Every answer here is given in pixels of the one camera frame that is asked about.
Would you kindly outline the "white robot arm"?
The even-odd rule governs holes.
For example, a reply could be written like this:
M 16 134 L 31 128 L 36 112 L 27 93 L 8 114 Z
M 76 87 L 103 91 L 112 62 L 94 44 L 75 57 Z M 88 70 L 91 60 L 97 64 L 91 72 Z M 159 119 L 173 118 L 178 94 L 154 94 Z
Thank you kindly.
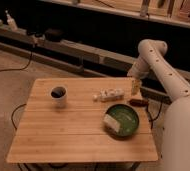
M 190 83 L 165 59 L 164 41 L 144 39 L 128 76 L 143 79 L 152 70 L 171 104 L 164 117 L 160 171 L 190 171 Z

